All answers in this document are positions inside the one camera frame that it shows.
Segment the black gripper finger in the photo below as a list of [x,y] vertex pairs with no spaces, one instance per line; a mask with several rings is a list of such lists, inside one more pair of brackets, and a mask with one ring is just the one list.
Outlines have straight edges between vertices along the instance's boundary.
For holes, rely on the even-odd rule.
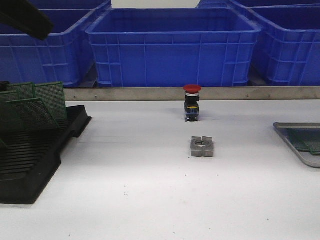
[[49,17],[27,0],[2,0],[0,22],[42,41],[54,29]]

